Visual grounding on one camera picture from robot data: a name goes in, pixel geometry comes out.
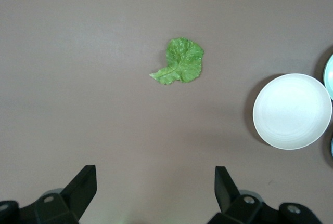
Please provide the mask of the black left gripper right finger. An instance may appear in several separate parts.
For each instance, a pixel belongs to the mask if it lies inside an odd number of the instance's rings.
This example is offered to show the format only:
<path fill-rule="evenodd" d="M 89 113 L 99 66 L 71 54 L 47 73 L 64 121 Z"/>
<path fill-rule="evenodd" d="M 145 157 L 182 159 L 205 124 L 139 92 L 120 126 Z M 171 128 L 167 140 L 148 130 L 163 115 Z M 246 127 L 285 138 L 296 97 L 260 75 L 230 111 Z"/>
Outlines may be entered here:
<path fill-rule="evenodd" d="M 214 193 L 220 212 L 209 223 L 281 223 L 277 210 L 256 196 L 240 193 L 224 166 L 215 168 Z"/>

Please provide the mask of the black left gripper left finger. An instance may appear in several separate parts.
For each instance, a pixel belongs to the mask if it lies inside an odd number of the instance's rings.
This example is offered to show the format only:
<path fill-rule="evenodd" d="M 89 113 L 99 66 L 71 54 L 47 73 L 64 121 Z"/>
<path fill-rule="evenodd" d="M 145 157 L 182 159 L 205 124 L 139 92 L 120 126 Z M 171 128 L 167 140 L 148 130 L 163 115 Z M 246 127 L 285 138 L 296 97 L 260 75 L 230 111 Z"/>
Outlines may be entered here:
<path fill-rule="evenodd" d="M 17 223 L 79 223 L 97 192 L 96 166 L 86 165 L 60 192 L 19 209 Z"/>

